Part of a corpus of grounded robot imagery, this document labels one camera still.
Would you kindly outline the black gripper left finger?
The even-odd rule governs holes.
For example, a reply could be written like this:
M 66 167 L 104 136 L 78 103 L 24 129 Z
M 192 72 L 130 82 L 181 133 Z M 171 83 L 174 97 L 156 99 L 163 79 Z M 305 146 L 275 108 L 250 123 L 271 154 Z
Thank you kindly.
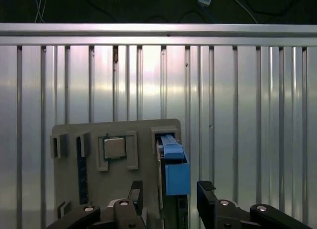
M 145 229 L 142 218 L 143 182 L 134 181 L 128 197 L 117 199 L 113 206 L 101 210 L 99 206 L 84 204 L 57 219 L 49 229 Z

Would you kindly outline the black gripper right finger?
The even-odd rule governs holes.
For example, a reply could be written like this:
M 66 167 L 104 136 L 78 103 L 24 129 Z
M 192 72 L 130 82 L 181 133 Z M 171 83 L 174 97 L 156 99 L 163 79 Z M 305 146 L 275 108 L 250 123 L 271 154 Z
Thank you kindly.
M 197 210 L 207 229 L 309 229 L 282 211 L 267 205 L 252 205 L 249 211 L 227 199 L 218 199 L 210 181 L 197 182 Z

